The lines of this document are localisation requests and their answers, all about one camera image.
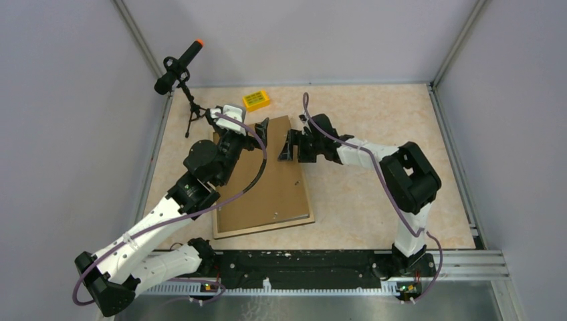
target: black tripod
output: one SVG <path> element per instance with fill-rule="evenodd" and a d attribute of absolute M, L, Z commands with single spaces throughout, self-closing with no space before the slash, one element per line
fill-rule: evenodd
<path fill-rule="evenodd" d="M 201 112 L 204 112 L 205 109 L 195 103 L 195 97 L 191 95 L 189 88 L 185 84 L 187 80 L 189 80 L 189 77 L 191 77 L 187 68 L 183 67 L 174 57 L 166 57 L 165 59 L 163 59 L 163 66 L 165 67 L 165 70 L 172 72 L 176 76 L 177 80 L 179 81 L 177 88 L 181 88 L 181 90 L 183 90 L 183 93 L 185 93 L 187 100 L 189 100 L 189 124 L 187 125 L 187 132 L 185 133 L 185 138 L 188 138 L 191 122 L 205 117 L 205 113 L 201 114 Z"/>

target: metal frame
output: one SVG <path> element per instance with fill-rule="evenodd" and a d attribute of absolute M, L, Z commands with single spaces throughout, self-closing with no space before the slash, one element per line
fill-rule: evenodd
<path fill-rule="evenodd" d="M 150 48 L 148 47 L 145 39 L 143 38 L 135 20 L 131 16 L 127 6 L 124 4 L 123 0 L 111 0 L 115 5 L 117 11 L 119 12 L 121 18 L 123 19 L 126 28 L 129 30 L 130 34 L 136 45 L 138 46 L 141 54 L 144 57 L 144 60 L 148 64 L 148 67 L 154 74 L 156 78 L 162 75 L 162 70 L 160 65 L 158 64 L 157 60 L 153 56 Z M 457 181 L 457 186 L 459 188 L 459 192 L 461 194 L 462 202 L 465 207 L 465 212 L 468 216 L 471 233 L 475 240 L 475 244 L 477 246 L 476 250 L 449 250 L 446 249 L 443 251 L 443 270 L 441 272 L 441 277 L 438 279 L 440 282 L 446 281 L 453 281 L 453 282 L 472 282 L 477 280 L 483 281 L 491 281 L 494 292 L 495 298 L 497 300 L 497 305 L 499 306 L 501 315 L 503 320 L 527 320 L 524 316 L 522 307 L 520 305 L 520 301 L 516 296 L 514 291 L 514 287 L 510 280 L 507 266 L 505 264 L 502 252 L 500 250 L 487 250 L 485 249 L 485 240 L 483 236 L 485 235 L 480 225 L 480 222 L 477 218 L 477 210 L 475 207 L 475 203 L 473 201 L 472 196 L 468 193 L 469 187 L 467 183 L 467 177 L 461 165 L 461 161 L 459 158 L 459 153 L 457 151 L 457 147 L 455 145 L 455 141 L 453 140 L 453 135 L 451 134 L 451 129 L 448 126 L 447 118 L 445 112 L 443 110 L 443 106 L 439 101 L 439 97 L 437 94 L 437 88 L 439 84 L 443 81 L 445 74 L 447 73 L 448 69 L 452 66 L 453 62 L 458 56 L 458 53 L 461 51 L 464 43 L 466 42 L 470 31 L 474 27 L 475 23 L 477 22 L 479 16 L 484 12 L 487 4 L 489 3 L 488 0 L 478 0 L 475 4 L 473 11 L 469 15 L 467 21 L 465 22 L 461 33 L 458 35 L 455 43 L 451 47 L 447 57 L 443 60 L 439 71 L 436 73 L 435 78 L 431 81 L 428 85 L 428 91 L 431 98 L 431 102 L 433 105 L 433 110 L 435 111 L 435 116 L 437 117 L 437 121 L 439 123 L 439 128 L 441 130 L 441 136 L 443 137 L 443 141 L 445 143 L 445 147 L 447 149 L 447 153 L 449 155 L 449 160 L 451 162 L 451 166 L 453 168 L 453 174 L 455 175 L 455 179 Z M 153 177 L 156 159 L 159 153 L 159 149 L 161 146 L 161 141 L 163 138 L 165 125 L 167 121 L 167 117 L 169 114 L 169 110 L 171 107 L 171 103 L 173 100 L 173 96 L 170 94 L 166 98 L 166 102 L 164 105 L 162 120 L 160 122 L 158 133 L 156 134 L 156 138 L 154 141 L 154 148 L 152 151 L 151 158 L 149 160 L 148 169 L 146 172 L 146 176 L 144 179 L 144 184 L 142 191 L 140 193 L 140 199 L 138 204 L 138 209 L 136 211 L 136 217 L 134 218 L 134 222 L 139 221 L 143 216 L 143 211 L 145 208 L 145 203 L 148 197 L 148 192 L 150 188 L 150 183 Z M 434 260 L 436 263 L 439 263 L 439 252 L 438 251 L 428 251 L 432 253 L 434 256 Z M 405 278 L 396 278 L 392 279 L 391 282 L 407 282 Z M 390 283 L 384 283 L 385 289 L 382 289 L 383 294 L 390 293 L 389 288 L 391 286 Z M 203 295 L 201 293 L 197 293 L 195 287 L 191 287 L 191 285 L 187 283 L 180 283 L 180 282 L 169 282 L 161 286 L 161 288 L 149 290 L 146 294 L 168 294 L 168 295 L 175 295 L 181 294 L 178 293 L 182 289 L 184 295 Z M 239 292 L 239 291 L 232 291 L 234 292 L 232 295 L 293 295 L 293 293 L 299 292 L 301 295 L 310 295 L 309 293 L 301 290 L 294 291 L 294 292 L 285 292 L 282 293 L 279 290 L 272 290 L 269 287 L 264 287 L 264 289 L 260 289 L 257 293 L 248 293 L 248 292 Z M 376 295 L 378 292 L 366 293 L 365 291 L 359 293 L 357 291 L 331 291 L 331 292 L 321 292 L 315 291 L 312 295 Z"/>

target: gray wall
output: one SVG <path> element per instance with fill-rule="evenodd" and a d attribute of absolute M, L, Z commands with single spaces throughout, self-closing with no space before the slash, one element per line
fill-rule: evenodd
<path fill-rule="evenodd" d="M 526 314 L 564 320 L 567 2 L 536 2 L 492 1 L 440 96 Z"/>
<path fill-rule="evenodd" d="M 132 218 L 164 99 L 108 0 L 3 1 L 0 70 L 0 320 L 93 320 L 73 260 Z"/>
<path fill-rule="evenodd" d="M 127 0 L 157 59 L 197 37 L 192 86 L 428 82 L 475 0 Z"/>

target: beige table surface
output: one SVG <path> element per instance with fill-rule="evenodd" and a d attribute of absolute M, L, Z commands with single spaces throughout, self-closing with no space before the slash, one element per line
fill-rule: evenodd
<path fill-rule="evenodd" d="M 443 186 L 437 193 L 428 220 L 428 230 L 444 248 L 474 248 L 469 223 L 457 190 L 455 177 L 441 138 L 439 126 L 424 84 L 360 86 L 285 86 L 200 88 L 191 90 L 204 108 L 242 105 L 242 96 L 265 89 L 271 105 L 246 116 L 246 123 L 265 117 L 289 115 L 292 127 L 301 129 L 302 94 L 310 94 L 310 113 L 326 113 L 338 134 L 400 146 L 408 140 L 423 150 Z M 206 120 L 191 125 L 189 102 L 182 91 L 174 94 L 150 193 L 148 213 L 186 172 L 183 159 L 192 144 L 209 138 Z M 316 164 L 302 165 L 316 222 L 309 225 L 266 231 L 227 239 L 213 239 L 211 213 L 171 235 L 160 248 L 194 237 L 210 239 L 215 249 L 389 249 L 396 235 L 397 216 L 373 171 L 338 165 L 320 156 Z M 428 239 L 428 248 L 436 248 Z"/>

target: yellow connector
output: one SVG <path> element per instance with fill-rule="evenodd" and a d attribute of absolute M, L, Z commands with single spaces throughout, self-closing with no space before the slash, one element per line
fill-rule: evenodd
<path fill-rule="evenodd" d="M 242 97 L 242 100 L 244 101 L 244 107 L 246 107 L 246 111 L 248 112 L 253 112 L 254 110 L 266 107 L 270 103 L 265 90 L 260 90 L 259 92 L 244 96 Z"/>

